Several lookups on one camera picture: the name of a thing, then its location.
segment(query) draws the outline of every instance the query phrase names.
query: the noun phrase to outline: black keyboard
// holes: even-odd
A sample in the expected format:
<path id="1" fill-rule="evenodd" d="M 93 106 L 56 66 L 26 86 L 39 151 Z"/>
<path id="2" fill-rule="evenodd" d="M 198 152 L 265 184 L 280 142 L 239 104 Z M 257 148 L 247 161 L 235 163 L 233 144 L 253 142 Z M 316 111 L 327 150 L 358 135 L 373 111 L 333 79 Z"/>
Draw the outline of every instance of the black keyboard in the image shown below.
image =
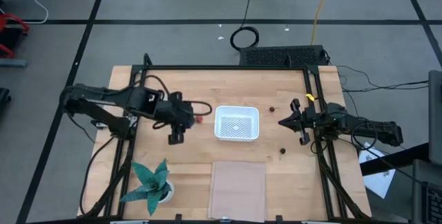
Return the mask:
<path id="1" fill-rule="evenodd" d="M 442 224 L 442 186 L 422 183 L 422 221 Z"/>

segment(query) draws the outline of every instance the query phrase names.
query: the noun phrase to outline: white paper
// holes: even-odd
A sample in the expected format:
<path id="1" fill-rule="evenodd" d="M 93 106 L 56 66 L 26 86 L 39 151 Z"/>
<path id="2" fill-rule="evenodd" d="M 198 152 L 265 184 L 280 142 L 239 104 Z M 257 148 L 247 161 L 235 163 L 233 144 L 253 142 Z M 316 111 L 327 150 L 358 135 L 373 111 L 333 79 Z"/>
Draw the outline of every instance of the white paper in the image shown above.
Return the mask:
<path id="1" fill-rule="evenodd" d="M 383 153 L 376 150 L 375 148 L 370 148 L 369 150 L 380 157 L 384 156 Z M 372 159 L 377 159 L 377 157 L 368 151 L 361 151 L 361 153 L 359 154 L 359 164 Z M 396 171 L 395 169 L 391 169 L 389 171 L 384 171 L 381 173 L 364 176 L 364 185 L 366 186 L 366 188 L 373 191 L 375 194 L 377 194 L 382 199 L 384 199 L 385 196 L 387 195 L 388 188 L 392 183 L 395 171 Z"/>

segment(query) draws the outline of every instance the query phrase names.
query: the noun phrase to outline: succulent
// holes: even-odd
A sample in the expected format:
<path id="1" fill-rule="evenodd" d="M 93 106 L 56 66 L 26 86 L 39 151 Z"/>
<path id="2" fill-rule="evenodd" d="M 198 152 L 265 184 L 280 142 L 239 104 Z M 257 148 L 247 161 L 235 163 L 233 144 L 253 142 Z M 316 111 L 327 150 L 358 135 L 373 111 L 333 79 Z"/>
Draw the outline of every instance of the succulent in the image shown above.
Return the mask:
<path id="1" fill-rule="evenodd" d="M 136 162 L 132 162 L 132 167 L 142 185 L 127 193 L 120 201 L 128 202 L 147 199 L 147 210 L 152 216 L 157 209 L 161 197 L 171 191 L 171 186 L 166 183 L 167 175 L 169 174 L 166 159 L 158 165 L 155 173 Z"/>

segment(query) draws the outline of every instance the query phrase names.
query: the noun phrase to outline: plant pot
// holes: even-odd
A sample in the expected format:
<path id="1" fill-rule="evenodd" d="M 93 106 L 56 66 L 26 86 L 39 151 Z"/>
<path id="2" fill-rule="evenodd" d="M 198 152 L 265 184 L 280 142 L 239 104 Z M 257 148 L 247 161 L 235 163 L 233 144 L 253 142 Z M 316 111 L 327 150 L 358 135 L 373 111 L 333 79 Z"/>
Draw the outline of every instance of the plant pot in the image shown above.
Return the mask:
<path id="1" fill-rule="evenodd" d="M 173 183 L 171 183 L 171 181 L 169 181 L 169 180 L 166 180 L 166 183 L 171 186 L 172 190 L 167 192 L 166 195 L 163 195 L 163 197 L 161 198 L 161 200 L 158 203 L 167 203 L 168 201 L 170 201 L 172 199 L 173 193 L 175 192 L 175 187 L 173 186 Z"/>

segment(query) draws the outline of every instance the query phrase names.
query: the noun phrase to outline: yellow cable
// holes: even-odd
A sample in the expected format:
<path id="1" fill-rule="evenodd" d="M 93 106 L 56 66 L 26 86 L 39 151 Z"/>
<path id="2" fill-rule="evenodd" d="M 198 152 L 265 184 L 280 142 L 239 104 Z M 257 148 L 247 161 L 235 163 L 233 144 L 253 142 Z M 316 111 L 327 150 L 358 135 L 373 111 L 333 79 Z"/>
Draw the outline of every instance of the yellow cable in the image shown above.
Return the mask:
<path id="1" fill-rule="evenodd" d="M 315 22 L 313 23 L 313 33 L 311 34 L 310 45 L 313 45 L 313 41 L 315 40 L 316 22 L 318 21 L 318 15 L 319 15 L 320 9 L 323 7 L 323 4 L 324 4 L 324 0 L 320 0 L 318 9 L 316 10 Z"/>

